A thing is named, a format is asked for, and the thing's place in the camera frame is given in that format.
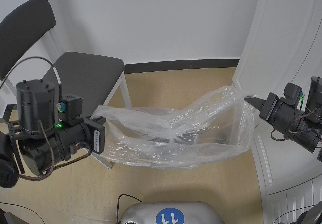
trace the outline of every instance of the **floor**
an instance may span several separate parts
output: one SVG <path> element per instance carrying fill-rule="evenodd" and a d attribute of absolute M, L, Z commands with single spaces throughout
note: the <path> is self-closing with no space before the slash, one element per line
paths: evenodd
<path fill-rule="evenodd" d="M 127 74 L 134 107 L 183 109 L 208 91 L 231 85 L 235 68 L 190 69 Z M 118 89 L 110 105 L 124 107 Z M 6 125 L 0 124 L 6 132 Z M 46 224 L 115 224 L 116 203 L 127 193 L 144 202 L 203 201 L 215 208 L 226 224 L 263 223 L 260 189 L 251 150 L 235 158 L 192 170 L 156 170 L 114 164 L 106 169 L 92 157 L 55 171 L 48 179 L 20 179 L 11 189 L 0 189 L 0 201 L 36 211 Z M 131 198 L 122 198 L 120 215 Z M 27 222 L 42 223 L 34 213 L 0 204 Z"/>

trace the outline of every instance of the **clear plastic bag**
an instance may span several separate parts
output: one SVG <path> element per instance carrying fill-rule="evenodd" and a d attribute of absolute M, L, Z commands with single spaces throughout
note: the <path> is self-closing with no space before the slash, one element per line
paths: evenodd
<path fill-rule="evenodd" d="M 183 110 L 113 108 L 100 105 L 92 118 L 105 117 L 105 151 L 113 162 L 153 168 L 193 168 L 247 151 L 255 108 L 248 93 L 222 87 Z"/>

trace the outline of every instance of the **blue round sticker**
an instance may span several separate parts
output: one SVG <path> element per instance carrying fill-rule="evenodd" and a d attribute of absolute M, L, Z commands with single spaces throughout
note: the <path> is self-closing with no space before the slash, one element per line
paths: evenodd
<path fill-rule="evenodd" d="M 181 211 L 175 208 L 166 208 L 156 215 L 156 224 L 183 224 L 184 216 Z"/>

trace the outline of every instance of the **chair backrest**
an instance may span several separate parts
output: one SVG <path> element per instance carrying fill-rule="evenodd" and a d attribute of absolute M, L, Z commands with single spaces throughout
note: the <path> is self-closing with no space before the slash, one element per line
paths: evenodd
<path fill-rule="evenodd" d="M 7 15 L 0 23 L 0 80 L 55 25 L 48 0 L 29 0 Z"/>

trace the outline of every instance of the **gray chair seat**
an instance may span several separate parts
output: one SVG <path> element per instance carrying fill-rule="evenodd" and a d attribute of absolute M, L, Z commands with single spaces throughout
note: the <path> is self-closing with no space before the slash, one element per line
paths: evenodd
<path fill-rule="evenodd" d="M 91 116 L 104 103 L 124 71 L 121 59 L 79 52 L 64 53 L 54 66 L 62 82 L 62 94 L 72 93 L 83 98 L 84 117 Z M 43 79 L 56 85 L 55 99 L 58 99 L 58 82 L 52 68 Z"/>

